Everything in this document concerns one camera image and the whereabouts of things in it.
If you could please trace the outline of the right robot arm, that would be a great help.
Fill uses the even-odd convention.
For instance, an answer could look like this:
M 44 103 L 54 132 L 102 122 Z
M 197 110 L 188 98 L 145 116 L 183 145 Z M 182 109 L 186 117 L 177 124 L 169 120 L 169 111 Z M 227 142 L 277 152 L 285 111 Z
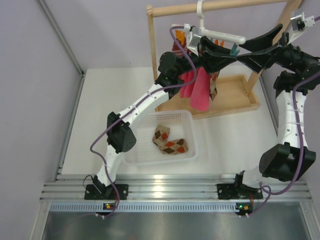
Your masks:
M 257 167 L 235 176 L 233 192 L 242 199 L 258 189 L 274 195 L 262 183 L 267 178 L 287 182 L 277 195 L 285 193 L 316 160 L 305 137 L 304 106 L 308 92 L 320 83 L 320 59 L 293 46 L 288 32 L 274 43 L 282 28 L 280 23 L 264 35 L 247 40 L 241 47 L 249 53 L 237 57 L 255 72 L 274 64 L 284 68 L 273 85 L 278 106 L 277 144 L 261 156 Z

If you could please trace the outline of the teal clip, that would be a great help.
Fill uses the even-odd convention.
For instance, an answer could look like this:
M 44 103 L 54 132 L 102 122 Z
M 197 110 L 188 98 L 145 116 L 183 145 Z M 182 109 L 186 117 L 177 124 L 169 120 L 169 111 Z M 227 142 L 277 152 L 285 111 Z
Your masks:
M 238 45 L 234 43 L 230 50 L 229 55 L 236 57 L 239 54 L 239 52 L 240 52 L 240 49 L 238 48 Z

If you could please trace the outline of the argyle beige orange sock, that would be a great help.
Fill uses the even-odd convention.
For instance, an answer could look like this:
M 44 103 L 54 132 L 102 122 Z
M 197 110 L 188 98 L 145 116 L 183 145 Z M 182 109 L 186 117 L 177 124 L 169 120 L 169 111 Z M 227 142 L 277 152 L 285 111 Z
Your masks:
M 218 80 L 219 74 L 220 74 L 220 71 L 214 72 L 214 73 L 212 73 L 211 78 L 210 78 L 209 96 L 212 101 L 214 101 L 215 97 L 218 95 L 217 80 Z

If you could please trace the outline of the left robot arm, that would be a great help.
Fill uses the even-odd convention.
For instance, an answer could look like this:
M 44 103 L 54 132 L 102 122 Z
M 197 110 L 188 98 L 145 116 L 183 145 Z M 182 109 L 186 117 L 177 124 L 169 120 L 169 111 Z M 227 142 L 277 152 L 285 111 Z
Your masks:
M 91 178 L 92 183 L 85 187 L 85 200 L 125 200 L 120 193 L 128 185 L 116 184 L 116 176 L 125 153 L 136 144 L 134 129 L 159 105 L 173 98 L 181 88 L 193 84 L 200 72 L 213 74 L 237 60 L 238 47 L 224 48 L 203 36 L 195 45 L 195 51 L 181 46 L 176 41 L 179 52 L 167 51 L 159 61 L 158 78 L 150 89 L 135 103 L 119 113 L 111 112 L 107 116 L 107 128 L 98 137 L 107 137 L 106 154 L 94 150 L 95 140 L 90 151 L 102 159 L 98 173 Z

